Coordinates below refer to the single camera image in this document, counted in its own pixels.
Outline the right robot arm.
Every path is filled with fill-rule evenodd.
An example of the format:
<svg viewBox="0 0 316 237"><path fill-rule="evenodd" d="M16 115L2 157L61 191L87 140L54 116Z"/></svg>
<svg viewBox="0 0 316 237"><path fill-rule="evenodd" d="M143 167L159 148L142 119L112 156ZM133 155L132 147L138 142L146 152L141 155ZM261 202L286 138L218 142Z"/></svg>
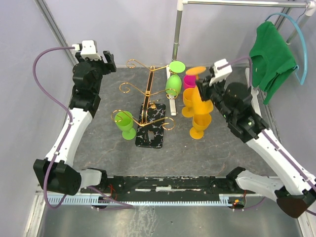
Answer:
<svg viewBox="0 0 316 237"><path fill-rule="evenodd" d="M226 177L231 193L241 189L275 201L292 218L300 217L316 200L316 177L279 142L269 125L255 112L251 89L246 84L210 76L197 79L198 98L211 101L226 120L230 132L253 149L275 172L277 180L237 167Z"/></svg>

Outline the green wine glass front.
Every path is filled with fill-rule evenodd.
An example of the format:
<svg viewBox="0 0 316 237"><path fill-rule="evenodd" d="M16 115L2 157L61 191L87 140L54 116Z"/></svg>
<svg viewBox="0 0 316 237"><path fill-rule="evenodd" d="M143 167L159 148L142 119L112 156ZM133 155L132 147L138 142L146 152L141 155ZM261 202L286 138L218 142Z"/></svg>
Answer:
<svg viewBox="0 0 316 237"><path fill-rule="evenodd" d="M122 131L122 137L125 140L132 140L136 136L134 129L134 120L132 114L128 111L120 111L115 116L116 125Z"/></svg>

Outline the green wine glass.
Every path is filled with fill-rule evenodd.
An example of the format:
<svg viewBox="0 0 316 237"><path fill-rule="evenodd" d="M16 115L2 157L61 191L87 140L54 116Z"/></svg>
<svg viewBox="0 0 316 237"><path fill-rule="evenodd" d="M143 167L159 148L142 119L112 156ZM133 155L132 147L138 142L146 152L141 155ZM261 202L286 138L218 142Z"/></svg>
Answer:
<svg viewBox="0 0 316 237"><path fill-rule="evenodd" d="M169 69L171 74L166 82L165 91L168 98L170 98L170 96L174 96L176 98L182 88L182 80L178 74L184 72L186 66L181 61L173 61L169 64Z"/></svg>
<svg viewBox="0 0 316 237"><path fill-rule="evenodd" d="M134 129L134 120L132 114L128 111L120 111L115 116L116 125L122 131L122 137L125 140L132 140L136 136Z"/></svg>

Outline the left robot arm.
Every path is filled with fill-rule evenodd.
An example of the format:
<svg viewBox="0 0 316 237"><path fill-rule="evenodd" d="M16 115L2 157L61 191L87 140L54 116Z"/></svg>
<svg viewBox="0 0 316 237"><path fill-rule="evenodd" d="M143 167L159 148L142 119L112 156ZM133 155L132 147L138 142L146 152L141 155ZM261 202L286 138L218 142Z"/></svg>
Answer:
<svg viewBox="0 0 316 237"><path fill-rule="evenodd" d="M99 193L109 187L105 171L95 168L76 171L73 163L80 140L98 110L101 80L117 70L114 55L109 51L104 51L102 56L97 53L88 56L79 51L76 58L72 97L62 131L46 157L37 159L33 165L44 191L71 196L87 186Z"/></svg>

